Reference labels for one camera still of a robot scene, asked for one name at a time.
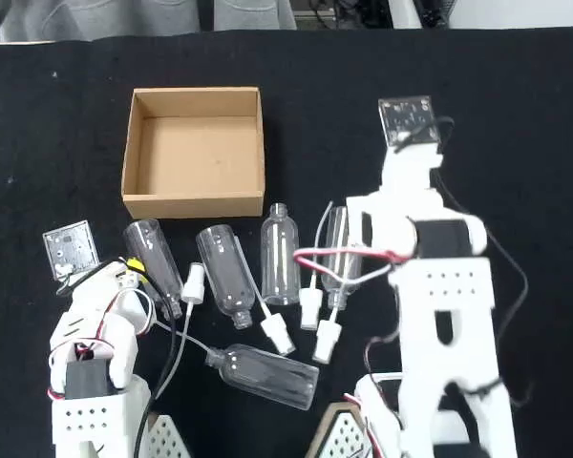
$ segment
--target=bottle neck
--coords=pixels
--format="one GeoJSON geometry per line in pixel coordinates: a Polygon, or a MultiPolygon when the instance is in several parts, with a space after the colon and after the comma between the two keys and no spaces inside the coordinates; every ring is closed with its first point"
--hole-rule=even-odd
{"type": "Polygon", "coordinates": [[[283,203],[274,203],[269,207],[269,215],[274,218],[286,218],[288,216],[287,206],[283,203]]]}
{"type": "Polygon", "coordinates": [[[218,349],[210,347],[210,351],[206,355],[206,365],[219,369],[225,361],[225,352],[218,349]]]}
{"type": "Polygon", "coordinates": [[[332,290],[329,291],[327,305],[329,308],[337,308],[343,310],[346,308],[346,300],[348,299],[348,291],[332,290]]]}

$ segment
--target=bottle cap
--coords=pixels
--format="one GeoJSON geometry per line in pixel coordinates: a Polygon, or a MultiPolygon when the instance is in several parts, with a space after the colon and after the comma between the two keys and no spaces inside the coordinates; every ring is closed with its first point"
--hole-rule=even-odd
{"type": "Polygon", "coordinates": [[[241,310],[234,313],[231,315],[231,319],[233,320],[233,325],[238,330],[245,329],[252,325],[252,317],[250,316],[250,312],[248,310],[241,310]]]}
{"type": "Polygon", "coordinates": [[[204,279],[203,264],[199,262],[191,262],[189,265],[189,276],[187,281],[182,287],[180,297],[185,302],[191,302],[198,305],[203,302],[203,279],[204,279]]]}
{"type": "Polygon", "coordinates": [[[302,307],[301,328],[314,331],[318,327],[318,312],[323,303],[323,291],[317,288],[299,290],[299,303],[302,307]]]}
{"type": "Polygon", "coordinates": [[[287,324],[280,313],[267,317],[261,322],[261,327],[282,356],[295,350],[295,345],[288,336],[287,324]]]}
{"type": "Polygon", "coordinates": [[[333,348],[340,338],[342,326],[328,320],[321,320],[316,331],[316,348],[312,359],[318,363],[329,364],[333,348]]]}

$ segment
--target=metal plate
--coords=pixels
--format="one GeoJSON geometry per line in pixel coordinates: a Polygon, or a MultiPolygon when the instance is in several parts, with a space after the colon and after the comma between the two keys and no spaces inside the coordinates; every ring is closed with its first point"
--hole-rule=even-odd
{"type": "MultiPolygon", "coordinates": [[[[429,96],[407,98],[381,98],[378,100],[380,118],[387,145],[394,146],[416,127],[433,122],[435,116],[429,96]]],[[[439,133],[435,126],[425,129],[413,143],[437,143],[439,133]]]]}
{"type": "Polygon", "coordinates": [[[42,235],[55,280],[93,269],[99,264],[89,223],[77,222],[42,235]]]}

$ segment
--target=white 3d-printed part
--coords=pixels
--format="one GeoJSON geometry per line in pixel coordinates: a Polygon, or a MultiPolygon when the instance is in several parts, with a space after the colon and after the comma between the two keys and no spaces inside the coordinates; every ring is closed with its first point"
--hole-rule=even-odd
{"type": "Polygon", "coordinates": [[[160,415],[151,429],[151,458],[191,458],[172,418],[160,415]]]}
{"type": "Polygon", "coordinates": [[[333,422],[318,458],[364,458],[370,449],[365,431],[350,412],[341,412],[333,422]]]}

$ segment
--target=red wire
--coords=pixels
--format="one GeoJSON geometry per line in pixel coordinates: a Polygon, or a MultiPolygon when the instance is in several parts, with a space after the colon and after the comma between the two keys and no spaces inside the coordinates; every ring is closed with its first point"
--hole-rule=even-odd
{"type": "Polygon", "coordinates": [[[99,336],[102,333],[102,328],[104,327],[104,318],[106,317],[106,314],[108,312],[110,312],[111,308],[113,308],[113,305],[115,305],[115,300],[117,299],[117,296],[118,296],[118,293],[115,294],[113,299],[108,304],[108,307],[106,307],[106,310],[104,310],[104,314],[102,315],[102,320],[99,322],[99,326],[97,327],[97,332],[95,333],[96,339],[99,339],[99,336]]]}

